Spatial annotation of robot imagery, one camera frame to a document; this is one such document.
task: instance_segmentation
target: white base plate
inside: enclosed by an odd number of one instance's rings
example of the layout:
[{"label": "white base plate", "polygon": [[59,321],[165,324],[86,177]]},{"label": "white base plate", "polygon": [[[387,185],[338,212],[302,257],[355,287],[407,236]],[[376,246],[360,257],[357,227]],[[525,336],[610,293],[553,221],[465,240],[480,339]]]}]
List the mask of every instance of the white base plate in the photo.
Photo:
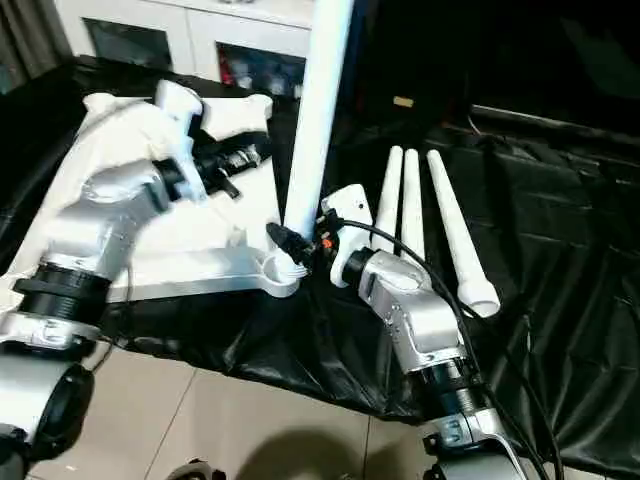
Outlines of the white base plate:
[{"label": "white base plate", "polygon": [[[265,105],[265,97],[260,97],[259,101],[252,101],[252,97],[205,99],[211,114],[205,117],[203,129],[217,140],[239,133],[242,126],[266,129],[271,105]],[[133,100],[107,94],[86,97],[88,113],[82,127],[115,105]],[[47,245],[50,220],[78,198],[89,176],[140,158],[168,157],[162,128],[154,124],[157,112],[155,106],[139,103],[80,137],[62,162],[7,274],[0,278],[0,288],[10,288],[17,278],[35,271]],[[271,160],[232,181],[242,192],[238,201],[226,193],[217,193],[201,204],[179,201],[142,229],[131,256],[133,299],[254,288],[284,297],[296,290],[297,283],[280,283],[275,275],[265,276],[265,262],[271,263],[275,251],[265,226],[280,223]],[[123,272],[113,284],[110,300],[123,299],[126,286]],[[20,298],[5,290],[1,309],[14,307]]]}]

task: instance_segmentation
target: wire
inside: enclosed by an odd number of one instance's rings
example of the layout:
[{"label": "wire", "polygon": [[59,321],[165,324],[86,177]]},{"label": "wire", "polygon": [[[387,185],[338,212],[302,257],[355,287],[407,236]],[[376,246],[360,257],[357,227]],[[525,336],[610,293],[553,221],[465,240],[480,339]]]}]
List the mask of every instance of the wire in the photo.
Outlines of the wire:
[{"label": "wire", "polygon": [[[119,319],[121,320],[122,318],[124,318],[128,322],[131,319],[131,296],[133,293],[133,267],[131,266],[131,263],[127,264],[126,271],[127,271],[127,290],[124,298],[124,306],[120,312]],[[107,360],[109,360],[109,357],[111,357],[111,354],[113,353],[113,350],[115,349],[116,344],[118,342],[117,337],[119,333],[120,333],[120,329],[117,328],[116,331],[113,332],[112,335],[110,335],[109,346],[107,347],[107,350],[104,352],[102,357],[100,357],[100,360],[98,360],[96,364],[93,367],[91,367],[90,369],[91,373],[95,374],[98,370],[102,368],[102,366],[107,362]]]},{"label": "wire", "polygon": [[471,120],[471,114],[467,115],[467,121],[469,122],[469,125],[471,125],[471,129],[475,132],[476,135],[480,135],[481,137],[484,136],[484,133],[482,133],[480,129],[476,127],[476,124],[473,122],[473,120]]},{"label": "wire", "polygon": [[542,402],[538,398],[537,393],[531,386],[529,380],[525,377],[524,373],[520,370],[515,360],[513,359],[513,355],[509,352],[509,349],[505,346],[504,341],[500,338],[500,335],[495,331],[495,328],[491,323],[489,323],[485,318],[482,318],[478,313],[473,310],[468,305],[461,303],[462,310],[467,313],[469,316],[473,317],[474,320],[478,321],[479,324],[484,328],[489,334],[496,339],[496,343],[500,346],[502,350],[502,354],[507,360],[507,363],[511,367],[512,372],[518,377],[518,380],[524,387],[527,395],[529,396],[529,400],[531,400],[534,404],[535,409],[540,413],[540,419],[544,424],[544,430],[547,436],[549,437],[551,443],[551,450],[553,455],[553,465],[554,465],[554,473],[556,479],[564,480],[564,469],[562,468],[562,456],[560,455],[560,449],[558,448],[558,443],[556,442],[555,435],[553,434],[553,429],[551,428],[551,424],[549,423],[549,419],[547,418],[546,411],[542,406]]},{"label": "wire", "polygon": [[[453,294],[451,293],[451,291],[449,290],[447,285],[444,283],[444,280],[442,279],[442,277],[440,277],[440,275],[438,275],[438,273],[431,267],[431,265],[429,265],[424,259],[422,259],[420,257],[420,255],[418,255],[416,252],[414,252],[411,248],[409,248],[403,242],[401,242],[400,240],[395,238],[393,235],[390,235],[387,232],[385,232],[383,230],[380,230],[380,229],[378,229],[376,227],[372,227],[371,225],[367,225],[366,223],[356,222],[356,221],[347,220],[347,219],[338,219],[338,221],[344,226],[356,227],[356,228],[360,228],[362,230],[367,230],[367,231],[373,233],[374,235],[378,235],[378,236],[384,238],[385,240],[393,243],[395,246],[397,246],[398,248],[400,248],[401,250],[406,252],[407,255],[409,255],[413,260],[415,260],[418,263],[418,265],[420,265],[429,274],[429,276],[431,277],[432,282],[434,282],[436,284],[437,290],[444,297],[444,299],[447,301],[447,303],[451,306],[454,315],[458,319],[458,324],[460,326],[460,333],[461,333],[462,338],[464,340],[465,348],[467,350],[467,353],[469,354],[469,358],[471,360],[471,363],[472,363],[473,367],[476,369],[476,372],[478,374],[480,374],[480,364],[479,364],[478,359],[476,357],[476,354],[475,354],[475,352],[474,352],[474,350],[473,350],[473,348],[471,346],[471,338],[470,338],[470,335],[469,335],[469,331],[468,331],[466,322],[464,320],[464,316],[462,314],[462,310],[464,309],[465,311],[471,311],[472,312],[471,316],[473,318],[477,317],[477,318],[480,318],[481,320],[484,320],[484,319],[482,319],[482,317],[480,317],[475,311],[471,310],[467,305],[460,304],[455,299],[455,297],[453,296]],[[517,367],[515,361],[511,357],[511,354],[508,352],[508,350],[502,344],[502,342],[499,342],[499,343],[500,343],[500,345],[502,347],[504,347],[504,350],[506,351],[505,352],[505,357],[507,358],[508,364],[516,372],[516,375],[517,375],[518,379],[520,380],[520,382],[522,383],[523,387],[525,388],[525,391],[527,392],[527,395],[530,397],[530,399],[534,403],[534,406],[538,410],[538,413],[539,413],[540,417],[543,419],[543,422],[544,422],[544,425],[545,425],[545,430],[547,430],[547,433],[549,435],[549,438],[550,438],[551,444],[552,444],[552,449],[553,449],[553,454],[554,454],[554,469],[555,469],[556,478],[558,480],[563,480],[564,479],[564,470],[562,468],[562,459],[560,457],[560,453],[559,453],[559,449],[558,449],[558,446],[557,446],[557,442],[555,440],[555,436],[553,435],[553,431],[551,430],[551,426],[549,425],[548,419],[546,418],[546,413],[545,413],[544,409],[542,408],[542,405],[541,405],[537,395],[535,394],[535,391],[533,390],[533,387],[531,386],[529,381],[525,378],[524,374],[522,374],[520,369]],[[536,472],[538,473],[538,475],[540,476],[540,478],[545,479],[545,480],[549,480],[549,476],[547,475],[547,472],[544,469],[542,458],[540,457],[538,452],[535,450],[535,448],[533,447],[531,442],[529,442],[526,433],[518,425],[518,422],[516,422],[516,420],[507,412],[507,410],[504,408],[504,406],[499,402],[498,398],[495,395],[495,392],[493,392],[488,386],[485,388],[485,393],[490,398],[492,403],[495,405],[495,407],[498,410],[500,416],[506,420],[508,426],[518,435],[518,437],[520,437],[520,442],[522,443],[524,449],[526,450],[527,454],[529,455],[531,463],[533,464],[533,466],[534,466]]]},{"label": "wire", "polygon": [[[60,138],[51,148],[49,148],[48,153],[42,159],[40,159],[41,161],[37,162],[33,171],[29,173],[27,178],[22,179],[20,181],[20,184],[13,189],[11,197],[7,202],[5,202],[5,205],[3,206],[5,217],[10,218],[12,216],[15,216],[18,207],[23,204],[30,195],[33,195],[38,187],[42,186],[42,182],[46,180],[50,181],[49,176],[52,176],[54,174],[60,164],[60,161],[69,152],[70,148],[72,148],[74,144],[93,132],[107,119],[136,105],[140,105],[141,103],[145,103],[144,100],[134,100],[126,104],[118,105],[116,108],[100,115],[82,130],[75,132],[75,134],[69,131],[62,138]],[[9,228],[9,226],[13,224],[14,222],[4,222],[4,225],[0,227],[0,237],[3,236],[3,230]]]}]

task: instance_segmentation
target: white cone-shaped peg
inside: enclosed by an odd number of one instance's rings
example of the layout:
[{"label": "white cone-shaped peg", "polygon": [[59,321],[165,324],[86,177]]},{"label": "white cone-shaped peg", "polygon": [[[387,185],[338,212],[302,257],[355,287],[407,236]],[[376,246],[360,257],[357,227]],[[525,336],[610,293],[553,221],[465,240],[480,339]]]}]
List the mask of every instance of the white cone-shaped peg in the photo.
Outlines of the white cone-shaped peg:
[{"label": "white cone-shaped peg", "polygon": [[[400,173],[402,172],[402,148],[395,145],[389,152],[387,170],[382,183],[382,193],[378,204],[376,227],[391,236],[396,235],[396,222],[398,218],[398,200],[400,199]],[[393,253],[393,243],[378,235],[371,239],[373,250],[385,250]]]},{"label": "white cone-shaped peg", "polygon": [[[422,223],[422,189],[418,152],[404,153],[404,195],[402,197],[402,242],[424,259],[424,229]],[[413,259],[402,252],[402,258]]]},{"label": "white cone-shaped peg", "polygon": [[484,274],[440,153],[429,151],[427,161],[458,277],[458,298],[478,315],[489,317],[500,310],[498,294]]}]

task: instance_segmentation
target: white tube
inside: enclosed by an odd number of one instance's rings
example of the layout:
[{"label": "white tube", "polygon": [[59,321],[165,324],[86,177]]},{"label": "white tube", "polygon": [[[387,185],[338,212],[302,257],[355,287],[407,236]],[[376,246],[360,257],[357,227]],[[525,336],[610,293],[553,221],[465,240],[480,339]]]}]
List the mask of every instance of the white tube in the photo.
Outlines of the white tube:
[{"label": "white tube", "polygon": [[[398,217],[398,200],[400,197],[400,173],[402,172],[402,148],[395,145],[389,152],[387,170],[384,174],[380,203],[378,204],[378,215],[376,216],[376,227],[387,232],[389,235],[396,235],[396,221]],[[371,239],[373,250],[385,250],[393,253],[393,243],[382,237],[373,235]]]},{"label": "white tube", "polygon": [[[422,223],[422,188],[418,152],[404,153],[404,194],[402,197],[402,242],[424,258],[424,229]],[[413,262],[405,252],[401,257]]]},{"label": "white tube", "polygon": [[[354,0],[315,3],[284,216],[285,226],[306,239],[315,225]],[[283,278],[305,274],[287,255],[276,264]]]},{"label": "white tube", "polygon": [[478,315],[491,316],[500,310],[496,289],[484,274],[440,153],[429,151],[427,160],[458,277],[458,298]]}]

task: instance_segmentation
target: curtain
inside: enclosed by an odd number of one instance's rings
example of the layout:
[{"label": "curtain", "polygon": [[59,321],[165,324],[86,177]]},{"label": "curtain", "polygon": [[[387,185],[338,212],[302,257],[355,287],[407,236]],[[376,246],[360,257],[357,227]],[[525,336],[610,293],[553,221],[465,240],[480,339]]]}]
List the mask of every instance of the curtain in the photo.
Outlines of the curtain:
[{"label": "curtain", "polygon": [[12,87],[56,67],[66,56],[51,23],[54,13],[40,0],[0,0],[0,64]]}]

